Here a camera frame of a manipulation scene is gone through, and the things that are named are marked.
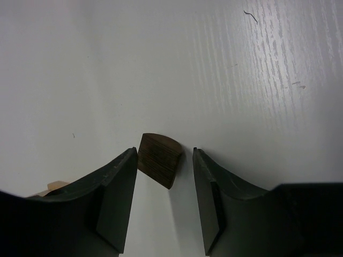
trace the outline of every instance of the curved metal edge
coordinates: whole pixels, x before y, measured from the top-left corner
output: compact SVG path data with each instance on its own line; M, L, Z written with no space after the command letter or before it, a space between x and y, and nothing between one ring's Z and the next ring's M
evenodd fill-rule
M226 219L220 189L199 153L194 148L193 170L205 254L208 256L226 228Z
M135 152L118 166L118 171L108 176L99 187L101 206L95 230L119 253L124 253L133 192L137 176L138 156Z
M235 200L251 200L264 196L269 192L224 169L201 149L195 148L194 156L201 163L203 170L206 170L208 176L216 181L220 189Z
M132 158L133 155L137 155L137 150L135 147L127 149L121 155L119 155L117 158L104 165L103 167L93 171L92 173L76 180L69 185L60 188L57 195L55 191L52 191L44 197L35 195L29 198L25 198L25 200L43 203L67 202L88 195L89 193L95 191L98 187L100 187L100 185L106 185L106 183L109 183L116 176L122 165L124 165L124 163L128 159Z

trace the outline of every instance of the black metal jaw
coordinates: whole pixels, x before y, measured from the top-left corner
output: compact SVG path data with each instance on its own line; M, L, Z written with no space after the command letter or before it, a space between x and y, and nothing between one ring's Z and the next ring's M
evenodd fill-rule
M119 256L123 253L137 151L44 197L0 192L2 256Z
M206 255L343 254L343 184L285 184L266 191L197 148L193 168Z

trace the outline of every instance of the table surface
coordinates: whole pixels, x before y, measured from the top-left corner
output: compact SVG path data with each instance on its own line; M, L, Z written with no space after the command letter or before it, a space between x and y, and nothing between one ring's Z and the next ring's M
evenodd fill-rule
M72 182L160 133L187 157L170 191L139 172L123 256L204 256L193 147L266 189L343 181L339 13L341 0L2 1L0 188Z

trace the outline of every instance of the dark wooden block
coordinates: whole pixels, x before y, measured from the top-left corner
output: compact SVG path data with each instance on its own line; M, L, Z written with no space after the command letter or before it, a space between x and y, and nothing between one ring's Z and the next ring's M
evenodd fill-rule
M138 169L170 189L183 153L182 146L164 135L143 134L138 151Z

